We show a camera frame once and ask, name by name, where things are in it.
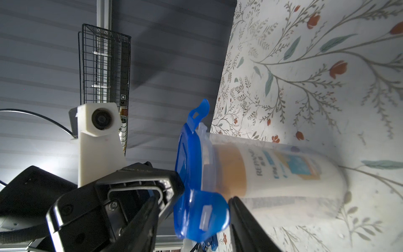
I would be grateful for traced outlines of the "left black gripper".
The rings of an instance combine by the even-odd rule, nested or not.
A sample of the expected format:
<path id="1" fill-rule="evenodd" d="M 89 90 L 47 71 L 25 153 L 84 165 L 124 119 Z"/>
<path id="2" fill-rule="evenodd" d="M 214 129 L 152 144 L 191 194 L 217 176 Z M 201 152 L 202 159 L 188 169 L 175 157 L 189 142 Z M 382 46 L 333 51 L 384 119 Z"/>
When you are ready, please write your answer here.
<path id="1" fill-rule="evenodd" d="M 30 166 L 1 190 L 1 233 L 48 233 L 46 214 L 77 185 Z"/>

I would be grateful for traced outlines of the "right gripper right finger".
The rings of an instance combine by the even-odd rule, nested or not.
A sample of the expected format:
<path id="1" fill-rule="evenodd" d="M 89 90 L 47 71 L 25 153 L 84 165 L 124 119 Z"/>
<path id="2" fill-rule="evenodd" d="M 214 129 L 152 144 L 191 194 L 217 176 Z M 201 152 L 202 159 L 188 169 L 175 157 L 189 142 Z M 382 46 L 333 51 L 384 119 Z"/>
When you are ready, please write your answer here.
<path id="1" fill-rule="evenodd" d="M 234 252 L 281 252 L 239 197 L 231 198 L 228 204 Z"/>

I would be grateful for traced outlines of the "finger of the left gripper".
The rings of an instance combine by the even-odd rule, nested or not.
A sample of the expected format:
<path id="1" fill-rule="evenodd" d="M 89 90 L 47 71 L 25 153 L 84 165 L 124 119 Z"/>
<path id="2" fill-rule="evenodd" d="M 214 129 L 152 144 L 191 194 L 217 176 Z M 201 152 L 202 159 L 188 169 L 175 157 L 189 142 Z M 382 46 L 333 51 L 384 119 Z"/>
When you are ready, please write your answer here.
<path id="1" fill-rule="evenodd" d="M 46 216 L 55 250 L 105 252 L 150 197 L 158 199 L 159 226 L 184 191 L 177 172 L 135 163 L 68 192 Z"/>

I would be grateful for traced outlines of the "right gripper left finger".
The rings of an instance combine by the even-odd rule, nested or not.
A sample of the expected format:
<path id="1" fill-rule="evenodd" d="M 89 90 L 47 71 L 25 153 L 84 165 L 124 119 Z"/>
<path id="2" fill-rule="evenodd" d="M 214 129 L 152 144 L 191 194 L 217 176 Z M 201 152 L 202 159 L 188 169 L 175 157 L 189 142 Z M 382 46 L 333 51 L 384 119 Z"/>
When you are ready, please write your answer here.
<path id="1" fill-rule="evenodd" d="M 106 252 L 151 252 L 154 250 L 159 215 L 158 199 L 150 197 L 133 220 L 118 230 L 118 238 Z"/>

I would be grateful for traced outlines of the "blue-lid clear jar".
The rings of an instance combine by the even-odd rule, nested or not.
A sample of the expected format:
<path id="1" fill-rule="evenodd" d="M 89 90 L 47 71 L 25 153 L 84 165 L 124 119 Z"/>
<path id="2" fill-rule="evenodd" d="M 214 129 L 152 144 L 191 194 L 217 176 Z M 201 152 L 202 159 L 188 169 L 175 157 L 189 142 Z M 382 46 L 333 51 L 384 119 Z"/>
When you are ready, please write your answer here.
<path id="1" fill-rule="evenodd" d="M 179 238 L 202 242 L 232 220 L 238 197 L 261 227 L 286 227 L 335 219 L 347 182 L 327 156 L 308 148 L 210 133 L 203 100 L 183 125 L 175 171 L 184 194 L 174 207 Z"/>

